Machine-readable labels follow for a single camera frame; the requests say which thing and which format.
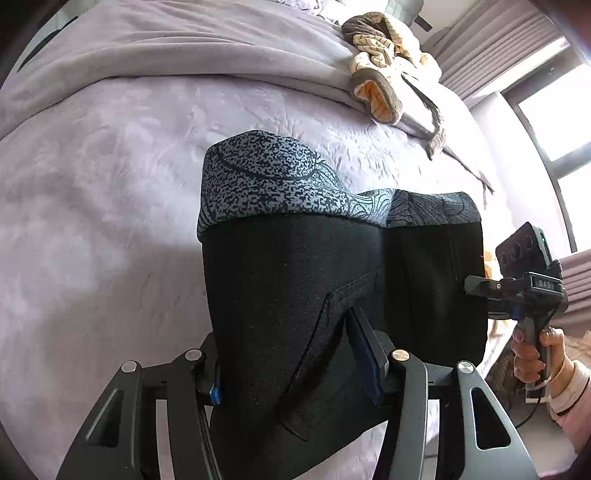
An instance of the black handle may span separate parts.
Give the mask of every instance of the black handle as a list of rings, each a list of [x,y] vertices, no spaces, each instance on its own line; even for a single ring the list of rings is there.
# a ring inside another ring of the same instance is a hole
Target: black handle
[[[525,401],[529,403],[538,400],[543,401],[549,395],[550,348],[540,343],[540,333],[542,330],[536,327],[534,320],[526,318],[521,322],[521,330],[523,331],[524,341],[535,346],[536,350],[540,353],[540,360],[546,364],[546,367],[540,372],[540,379],[525,386]]]

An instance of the silver screw head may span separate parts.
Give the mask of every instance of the silver screw head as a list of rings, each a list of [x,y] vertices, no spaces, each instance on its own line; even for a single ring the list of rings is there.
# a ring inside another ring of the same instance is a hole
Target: silver screw head
[[[398,360],[399,362],[405,362],[410,358],[410,355],[406,350],[395,350],[392,352],[392,358]]]
[[[201,350],[198,348],[192,348],[187,353],[185,353],[185,358],[190,362],[194,362],[195,360],[199,360],[203,354]]]
[[[138,368],[138,364],[135,363],[133,360],[127,360],[123,365],[121,365],[121,371],[125,374],[135,372],[136,368]]]
[[[470,362],[460,362],[457,365],[457,369],[463,374],[471,374],[474,371],[474,365]]]

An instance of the gray patterned fabric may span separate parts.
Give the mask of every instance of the gray patterned fabric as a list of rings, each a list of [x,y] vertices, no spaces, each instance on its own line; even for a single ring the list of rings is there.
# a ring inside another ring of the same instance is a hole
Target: gray patterned fabric
[[[217,223],[272,213],[336,215],[385,228],[480,222],[466,193],[353,194],[318,153],[295,138],[253,130],[210,147],[197,236]]]

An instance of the pink sleeve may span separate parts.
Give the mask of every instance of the pink sleeve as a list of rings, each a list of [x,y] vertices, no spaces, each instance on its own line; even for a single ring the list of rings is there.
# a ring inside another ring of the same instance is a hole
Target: pink sleeve
[[[580,362],[575,362],[575,375],[564,393],[550,401],[552,418],[562,427],[564,433],[579,453],[591,436],[591,385],[589,370]],[[558,415],[558,411],[567,410]]]

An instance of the folded clothing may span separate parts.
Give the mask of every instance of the folded clothing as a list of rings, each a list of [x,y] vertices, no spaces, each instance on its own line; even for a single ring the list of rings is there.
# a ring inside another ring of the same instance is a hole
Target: folded clothing
[[[350,18],[343,24],[343,35],[360,50],[350,64],[351,95],[365,102],[377,121],[396,125],[404,111],[397,89],[400,82],[408,83],[433,114],[435,131],[427,145],[427,155],[433,159],[446,143],[443,117],[418,80],[439,81],[441,69],[435,59],[422,53],[411,30],[388,14],[369,12]]]

